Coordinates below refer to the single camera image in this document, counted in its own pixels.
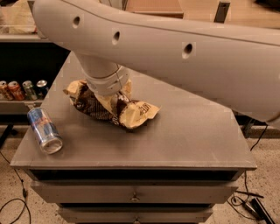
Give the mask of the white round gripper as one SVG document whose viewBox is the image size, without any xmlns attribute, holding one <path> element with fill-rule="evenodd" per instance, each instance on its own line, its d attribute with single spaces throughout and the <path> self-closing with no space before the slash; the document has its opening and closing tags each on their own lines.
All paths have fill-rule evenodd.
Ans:
<svg viewBox="0 0 280 224">
<path fill-rule="evenodd" d="M 117 113 L 117 95 L 129 79 L 125 67 L 120 66 L 109 76 L 97 78 L 85 74 L 88 88 L 95 93 L 98 102 L 111 114 Z"/>
</svg>

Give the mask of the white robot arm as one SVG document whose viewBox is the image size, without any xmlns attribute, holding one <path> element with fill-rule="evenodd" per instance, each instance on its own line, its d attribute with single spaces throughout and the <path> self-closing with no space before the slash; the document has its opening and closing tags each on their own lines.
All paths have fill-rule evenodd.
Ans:
<svg viewBox="0 0 280 224">
<path fill-rule="evenodd" d="M 37 28 L 72 51 L 98 95 L 127 67 L 280 128 L 280 31 L 153 17 L 99 0 L 36 0 Z"/>
</svg>

